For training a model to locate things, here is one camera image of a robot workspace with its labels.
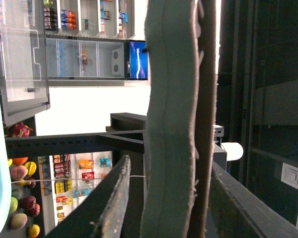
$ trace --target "red package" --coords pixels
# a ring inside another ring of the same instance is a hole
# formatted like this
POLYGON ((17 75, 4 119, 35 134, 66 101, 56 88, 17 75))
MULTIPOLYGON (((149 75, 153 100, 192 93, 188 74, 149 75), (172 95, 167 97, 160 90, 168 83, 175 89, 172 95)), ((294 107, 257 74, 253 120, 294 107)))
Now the red package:
POLYGON ((81 177, 83 178, 83 181, 86 181, 86 183, 90 183, 89 179, 94 179, 95 178, 95 172, 86 172, 86 173, 81 173, 81 177))
POLYGON ((66 197, 65 196, 56 197, 56 202, 64 202, 64 201, 66 201, 66 197))

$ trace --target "black metal frame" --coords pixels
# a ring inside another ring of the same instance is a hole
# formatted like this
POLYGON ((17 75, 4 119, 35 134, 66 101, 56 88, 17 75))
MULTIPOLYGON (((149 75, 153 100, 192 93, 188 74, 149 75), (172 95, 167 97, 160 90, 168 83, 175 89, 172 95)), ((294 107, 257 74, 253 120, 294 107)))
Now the black metal frame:
POLYGON ((128 150, 144 153, 144 142, 133 137, 143 130, 6 138, 9 158, 128 150))

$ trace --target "cable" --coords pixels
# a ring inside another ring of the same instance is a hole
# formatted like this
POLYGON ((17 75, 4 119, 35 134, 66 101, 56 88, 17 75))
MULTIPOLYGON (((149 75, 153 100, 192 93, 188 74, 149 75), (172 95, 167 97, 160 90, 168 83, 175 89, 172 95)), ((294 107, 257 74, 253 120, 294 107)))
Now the cable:
MULTIPOLYGON (((146 176, 142 176, 142 175, 131 175, 129 176, 131 177, 135 177, 135 178, 145 178, 146 176)), ((97 179, 102 179, 102 178, 54 178, 54 179, 36 179, 36 180, 26 180, 26 181, 30 181, 30 182, 45 182, 45 181, 59 181, 59 180, 97 180, 97 179)), ((18 183, 18 182, 23 182, 23 181, 12 181, 11 183, 18 183)))

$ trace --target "store shelf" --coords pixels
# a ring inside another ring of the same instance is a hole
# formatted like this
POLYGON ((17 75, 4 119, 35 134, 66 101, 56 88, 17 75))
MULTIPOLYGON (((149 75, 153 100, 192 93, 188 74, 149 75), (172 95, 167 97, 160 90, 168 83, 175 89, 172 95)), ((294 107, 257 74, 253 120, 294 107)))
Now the store shelf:
POLYGON ((47 38, 48 77, 124 78, 123 42, 47 38))
POLYGON ((50 174, 51 174, 51 185, 52 192, 44 196, 44 189, 42 189, 42 203, 43 203, 43 215, 44 215, 44 226, 46 234, 56 227, 65 217, 67 217, 73 210, 75 210, 87 197, 88 195, 98 186, 101 179, 91 180, 89 182, 82 180, 84 173, 92 172, 95 178, 101 178, 102 175, 108 174, 112 166, 101 167, 101 160, 106 158, 112 163, 112 152, 93 152, 93 153, 81 153, 81 154, 70 154, 60 156, 65 163, 66 158, 70 161, 71 172, 68 178, 72 178, 72 185, 69 186, 68 191, 58 192, 56 190, 54 168, 54 158, 49 157, 50 163, 50 174), (80 169, 78 162, 81 160, 93 161, 91 168, 80 169))
POLYGON ((119 13, 127 13, 133 19, 134 1, 131 0, 57 0, 45 7, 52 8, 57 18, 56 30, 47 30, 46 34, 110 39, 127 39, 134 35, 131 22, 123 22, 119 31, 119 13), (62 10, 75 13, 75 20, 69 25, 71 29, 64 28, 62 10))

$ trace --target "black beam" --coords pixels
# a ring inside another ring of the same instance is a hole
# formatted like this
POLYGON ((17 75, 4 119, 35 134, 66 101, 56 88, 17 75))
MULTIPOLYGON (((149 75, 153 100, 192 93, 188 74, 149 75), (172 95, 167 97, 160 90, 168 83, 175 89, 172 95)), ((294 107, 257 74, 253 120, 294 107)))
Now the black beam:
POLYGON ((142 132, 142 130, 138 130, 124 131, 123 133, 116 131, 6 138, 5 144, 9 158, 114 151, 120 149, 143 153, 143 141, 120 136, 135 133, 142 134, 142 132))
POLYGON ((209 208, 220 238, 298 238, 298 230, 213 162, 209 208))

